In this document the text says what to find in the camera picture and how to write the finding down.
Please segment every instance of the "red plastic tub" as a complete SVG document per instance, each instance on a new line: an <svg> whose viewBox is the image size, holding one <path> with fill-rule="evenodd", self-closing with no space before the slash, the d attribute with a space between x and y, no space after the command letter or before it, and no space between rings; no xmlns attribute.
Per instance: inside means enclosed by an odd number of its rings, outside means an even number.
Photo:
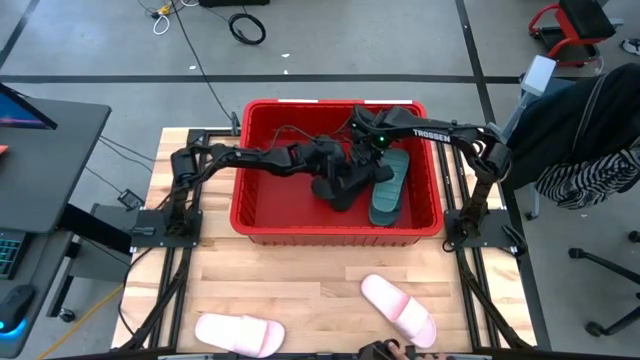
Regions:
<svg viewBox="0 0 640 360"><path fill-rule="evenodd" d="M400 102L412 113L426 117L417 102ZM242 147L267 149L282 125L294 125L315 136L330 134L350 116L354 104L377 112L395 104L363 100L256 100L245 109ZM283 130L277 145L304 141L299 133ZM353 207L336 212L311 192L311 176L281 178L264 171L238 169L231 205L231 225L262 245L387 245L414 244L437 234L443 225L431 144L419 138L396 143L410 156L402 194L401 216L392 227L369 222L371 189Z"/></svg>

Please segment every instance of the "gray floor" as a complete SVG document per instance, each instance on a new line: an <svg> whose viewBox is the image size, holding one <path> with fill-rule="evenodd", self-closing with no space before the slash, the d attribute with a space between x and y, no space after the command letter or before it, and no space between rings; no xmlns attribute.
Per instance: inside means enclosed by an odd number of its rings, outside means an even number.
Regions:
<svg viewBox="0 0 640 360"><path fill-rule="evenodd" d="M151 6L160 0L143 0ZM265 24L267 40L247 47L230 36L213 14L189 8L185 27L208 74L426 74L473 75L455 2L402 0L272 0L248 7ZM29 0L0 3L0 46L9 39ZM550 1L467 0L478 57L485 76L514 76L526 70L537 45L527 35L534 13ZM605 8L626 24L600 46L605 70L639 58L617 43L640 36L640 2L612 0ZM219 12L230 15L234 8ZM134 0L40 0L0 75L198 75L177 19L164 36L151 32L153 21ZM558 74L591 76L594 66L561 69ZM35 97L108 104L113 114L104 134L147 155L155 153L165 126L224 126L224 115L202 83L8 84ZM475 84L324 82L214 84L232 111L255 98L413 99L429 115L484 124ZM517 85L488 86L498 123L517 98ZM98 145L89 166L117 187L144 196L149 174ZM593 264L568 259L571 246L584 247L640 271L636 251L624 240L640 227L634 215L640 190L615 196L596 208L569 212L543 200L542 215L525 222L543 312L555 350L635 355L640 322L610 338L593 339L582 329L588 320L611 323L634 308L637 287ZM521 210L529 208L519 192ZM94 202L116 204L117 193L85 173L72 202L89 209ZM78 281L65 304L82 315L118 284ZM101 309L55 355L108 349L115 326L116 301ZM41 317L20 356L33 359L71 325Z"/></svg>

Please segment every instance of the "wooden table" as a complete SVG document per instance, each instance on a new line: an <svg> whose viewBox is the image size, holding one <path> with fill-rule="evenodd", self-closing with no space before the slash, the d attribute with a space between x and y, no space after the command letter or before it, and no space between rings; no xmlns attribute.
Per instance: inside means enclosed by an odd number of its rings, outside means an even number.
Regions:
<svg viewBox="0 0 640 360"><path fill-rule="evenodd" d="M165 128L158 148L147 206L155 207L170 189L170 154L184 147L188 128ZM217 138L234 144L238 138ZM451 149L450 172L455 174ZM444 189L438 173L441 201ZM475 176L467 166L473 189ZM435 237L402 248L390 247L267 247L253 244L229 223L235 169L224 169L203 186L202 239L194 249L180 329L178 351L220 352L196 339L194 327L204 313L248 314L280 321L287 330L279 352L353 353L375 340L401 336L360 294L360 281L377 273L394 282L431 312L438 329L429 352L471 350L455 256L442 251L444 230ZM461 198L453 176L458 208ZM502 206L494 187L490 208ZM122 311L135 329L156 302L165 249L152 250L131 270ZM531 320L515 259L498 249L483 249L491 297L518 334L535 344ZM481 306L476 311L483 345L488 346ZM165 317L161 345L166 344L170 319ZM113 346L130 337L119 321Z"/></svg>

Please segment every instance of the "pink slide sandal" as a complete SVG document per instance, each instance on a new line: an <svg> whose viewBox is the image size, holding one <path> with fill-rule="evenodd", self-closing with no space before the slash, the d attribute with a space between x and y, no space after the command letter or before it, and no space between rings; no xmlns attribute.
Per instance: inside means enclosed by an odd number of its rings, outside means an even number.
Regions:
<svg viewBox="0 0 640 360"><path fill-rule="evenodd" d="M436 341L436 324L416 299L380 275L367 276L360 290L405 339L421 348L428 348Z"/></svg>
<svg viewBox="0 0 640 360"><path fill-rule="evenodd" d="M263 358L284 341L284 326L251 316L204 314L196 324L196 337L207 344L240 355Z"/></svg>

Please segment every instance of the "black desk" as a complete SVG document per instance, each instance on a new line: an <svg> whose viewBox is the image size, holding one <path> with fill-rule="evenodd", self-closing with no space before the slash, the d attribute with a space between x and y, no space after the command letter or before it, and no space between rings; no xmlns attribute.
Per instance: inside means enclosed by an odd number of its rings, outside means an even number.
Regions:
<svg viewBox="0 0 640 360"><path fill-rule="evenodd" d="M62 260L80 252L80 246L72 243L74 233L127 256L131 245L127 233L68 204L111 109L67 101L28 101L58 123L58 128L0 128L0 144L9 145L9 152L0 156L0 229L34 236L14 279L0 280L0 298L18 285L31 284L36 289L22 329L13 336L0 334L0 358L20 354ZM104 262L98 264L104 269ZM70 284L67 280L63 288ZM56 291L54 310L59 310L67 290L68 286Z"/></svg>

